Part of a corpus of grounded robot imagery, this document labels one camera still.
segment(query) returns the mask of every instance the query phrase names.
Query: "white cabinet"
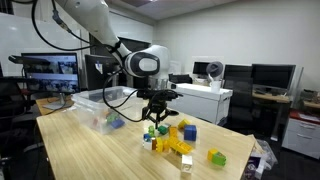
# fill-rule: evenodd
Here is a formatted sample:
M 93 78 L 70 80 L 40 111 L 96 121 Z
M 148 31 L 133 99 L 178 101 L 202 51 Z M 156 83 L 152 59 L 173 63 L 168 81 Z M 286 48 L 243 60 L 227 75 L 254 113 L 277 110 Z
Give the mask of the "white cabinet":
M 214 124 L 219 124 L 221 119 L 228 116 L 232 90 L 220 89 L 219 93 L 213 93 L 210 87 L 177 84 L 175 91 L 183 97 L 168 102 L 169 108 Z
M 282 147 L 319 159 L 320 126 L 289 118 Z

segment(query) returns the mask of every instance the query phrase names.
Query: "drawer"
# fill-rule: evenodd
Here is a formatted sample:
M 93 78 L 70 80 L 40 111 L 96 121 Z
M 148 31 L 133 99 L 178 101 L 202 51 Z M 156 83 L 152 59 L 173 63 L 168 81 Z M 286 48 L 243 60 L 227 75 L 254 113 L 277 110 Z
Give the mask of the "drawer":
M 287 130 L 295 131 L 302 135 L 316 137 L 320 139 L 320 127 L 303 121 L 289 118 Z
M 302 135 L 290 130 L 286 131 L 282 147 L 319 159 L 320 139 Z

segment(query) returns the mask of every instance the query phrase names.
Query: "desk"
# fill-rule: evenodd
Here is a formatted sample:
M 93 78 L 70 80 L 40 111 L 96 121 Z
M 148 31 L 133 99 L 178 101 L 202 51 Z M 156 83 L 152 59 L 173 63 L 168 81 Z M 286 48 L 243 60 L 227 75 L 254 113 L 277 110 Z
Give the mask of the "desk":
M 315 109 L 320 109 L 320 104 L 316 104 L 314 102 L 303 101 L 304 106 L 311 107 Z
M 70 97 L 67 97 L 67 103 L 69 104 L 73 104 L 72 100 L 70 99 Z M 52 98 L 44 98 L 44 99 L 37 99 L 36 100 L 36 103 L 37 103 L 37 106 L 40 110 L 40 113 L 42 116 L 48 114 L 48 113 L 51 113 L 53 110 L 51 109 L 47 109 L 47 108 L 44 108 L 43 105 L 46 105 L 46 104 L 49 104 L 50 102 L 54 102 L 54 101 L 57 101 L 58 98 L 56 97 L 52 97 Z M 63 111 L 65 110 L 66 108 L 62 108 L 62 109 L 59 109 L 59 110 L 56 110 L 55 112 L 60 112 L 60 111 Z
M 240 179 L 252 151 L 250 137 L 197 118 L 180 114 L 165 123 L 178 125 L 188 118 L 197 126 L 197 141 L 190 143 L 193 173 L 181 173 L 181 157 L 142 147 L 145 122 L 129 122 L 108 135 L 81 125 L 77 109 L 41 116 L 37 123 L 55 179 Z M 220 168 L 207 160 L 210 148 L 227 156 Z
M 276 122 L 271 134 L 271 140 L 278 141 L 278 128 L 281 120 L 281 114 L 282 114 L 284 105 L 290 103 L 289 97 L 288 96 L 272 96 L 272 94 L 257 94 L 255 92 L 252 92 L 252 97 L 263 99 L 263 100 L 276 101 L 280 104 L 278 113 L 277 113 Z

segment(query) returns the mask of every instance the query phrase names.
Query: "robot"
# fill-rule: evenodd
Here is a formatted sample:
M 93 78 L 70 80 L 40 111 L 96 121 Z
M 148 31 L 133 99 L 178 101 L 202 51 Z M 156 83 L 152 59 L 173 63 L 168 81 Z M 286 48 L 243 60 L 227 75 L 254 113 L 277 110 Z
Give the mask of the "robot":
M 35 8 L 38 0 L 33 1 Z M 75 21 L 90 32 L 96 39 L 105 45 L 107 50 L 117 59 L 122 69 L 131 76 L 150 77 L 158 82 L 168 80 L 169 50 L 166 47 L 153 45 L 148 49 L 131 52 L 115 35 L 109 21 L 109 7 L 104 0 L 54 0 L 57 2 Z M 58 11 L 53 3 L 53 19 L 68 31 L 67 25 L 60 19 Z M 149 119 L 158 123 L 169 115 L 177 115 L 177 112 L 167 109 L 166 101 L 171 101 L 179 96 L 172 90 L 138 90 L 137 97 L 149 99 L 148 106 L 142 110 L 141 121 Z M 106 100 L 104 102 L 113 110 Z

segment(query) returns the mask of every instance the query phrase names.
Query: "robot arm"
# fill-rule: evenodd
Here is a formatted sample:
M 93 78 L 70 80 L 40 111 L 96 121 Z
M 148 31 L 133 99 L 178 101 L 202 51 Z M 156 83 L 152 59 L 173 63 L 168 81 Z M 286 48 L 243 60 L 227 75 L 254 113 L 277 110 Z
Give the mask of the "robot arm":
M 111 28 L 109 7 L 104 0 L 55 0 L 74 20 L 87 29 L 132 76 L 168 79 L 169 51 L 153 45 L 138 52 L 129 51 Z

